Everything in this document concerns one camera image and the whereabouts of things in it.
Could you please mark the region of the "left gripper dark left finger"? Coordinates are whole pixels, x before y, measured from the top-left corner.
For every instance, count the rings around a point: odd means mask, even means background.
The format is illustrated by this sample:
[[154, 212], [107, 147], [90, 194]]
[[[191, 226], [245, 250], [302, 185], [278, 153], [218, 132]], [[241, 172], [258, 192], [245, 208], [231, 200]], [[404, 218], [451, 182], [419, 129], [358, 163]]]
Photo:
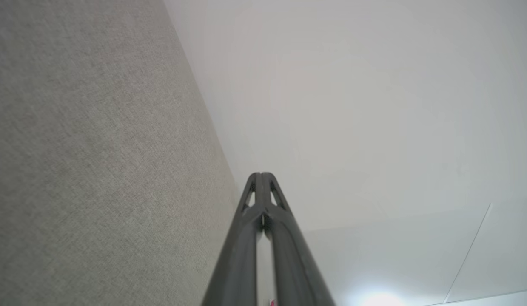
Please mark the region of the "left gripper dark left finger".
[[257, 242], [262, 229], [260, 200], [250, 206], [253, 194], [258, 198], [261, 173], [252, 173], [246, 182], [238, 207], [215, 269], [202, 300], [203, 306], [256, 306]]

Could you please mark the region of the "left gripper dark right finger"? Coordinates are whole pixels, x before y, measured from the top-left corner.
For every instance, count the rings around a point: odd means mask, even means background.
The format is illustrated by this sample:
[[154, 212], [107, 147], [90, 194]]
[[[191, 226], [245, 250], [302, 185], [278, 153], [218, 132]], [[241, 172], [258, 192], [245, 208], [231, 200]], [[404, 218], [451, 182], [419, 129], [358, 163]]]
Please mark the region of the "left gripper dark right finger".
[[278, 305], [334, 306], [277, 179], [271, 173], [262, 173], [262, 184], [265, 231], [272, 242]]

